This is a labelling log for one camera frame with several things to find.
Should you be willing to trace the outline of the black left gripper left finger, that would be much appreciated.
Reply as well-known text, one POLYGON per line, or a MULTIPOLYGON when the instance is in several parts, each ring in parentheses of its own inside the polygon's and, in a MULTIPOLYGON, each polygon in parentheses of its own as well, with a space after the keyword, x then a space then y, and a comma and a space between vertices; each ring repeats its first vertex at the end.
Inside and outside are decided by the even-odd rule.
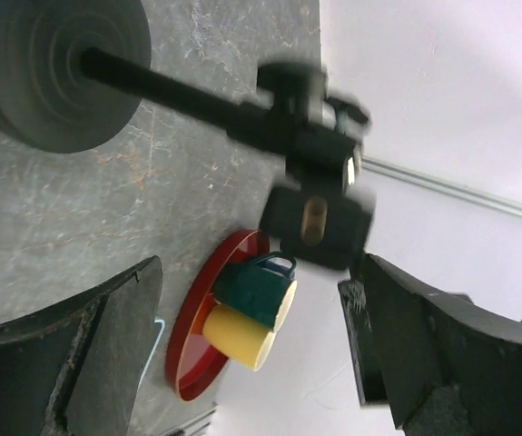
POLYGON ((153 347, 159 257, 0 324, 0 435, 125 435, 153 347))

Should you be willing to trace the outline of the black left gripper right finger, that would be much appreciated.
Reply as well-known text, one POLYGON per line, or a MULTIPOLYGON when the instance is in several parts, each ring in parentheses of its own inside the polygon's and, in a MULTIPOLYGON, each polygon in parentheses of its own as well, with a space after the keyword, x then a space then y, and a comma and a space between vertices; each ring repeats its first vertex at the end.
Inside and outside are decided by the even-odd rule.
POLYGON ((338 289, 362 406, 407 435, 522 435, 522 320, 373 254, 338 289))

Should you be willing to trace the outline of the black phone stand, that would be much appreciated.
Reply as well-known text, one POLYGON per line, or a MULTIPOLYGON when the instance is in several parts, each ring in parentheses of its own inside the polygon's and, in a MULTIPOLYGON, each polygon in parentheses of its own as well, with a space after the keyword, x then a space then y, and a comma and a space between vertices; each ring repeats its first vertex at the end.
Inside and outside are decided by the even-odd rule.
POLYGON ((374 206, 347 193, 363 151, 348 128, 369 127, 369 114, 329 94, 325 70, 304 60, 260 63, 256 85, 272 97, 262 107, 158 74, 151 57, 139 1, 0 1, 0 130, 74 154, 111 140, 141 101, 173 109, 282 157, 297 186, 271 188, 261 229, 293 257, 355 271, 374 206))

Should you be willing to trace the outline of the phone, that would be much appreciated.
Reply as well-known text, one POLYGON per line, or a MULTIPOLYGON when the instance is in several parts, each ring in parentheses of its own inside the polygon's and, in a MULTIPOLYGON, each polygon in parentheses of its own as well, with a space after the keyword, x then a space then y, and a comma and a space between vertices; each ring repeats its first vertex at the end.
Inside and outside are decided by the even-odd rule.
POLYGON ((163 333, 164 333, 164 330, 165 330, 166 321, 163 318, 156 317, 154 319, 154 323, 157 325, 157 335, 155 336, 155 340, 153 342, 153 346, 152 346, 152 348, 150 350, 150 353, 148 355, 146 363, 143 366, 143 371, 142 371, 142 374, 140 376, 140 379, 139 379, 139 382, 138 382, 138 386, 141 386, 141 384, 143 382, 143 379, 144 379, 146 373, 149 370, 149 367, 150 367, 151 362, 153 360, 153 356, 155 355, 155 353, 157 351, 157 348, 158 348, 158 346, 160 344, 160 341, 162 339, 162 336, 163 336, 163 333))

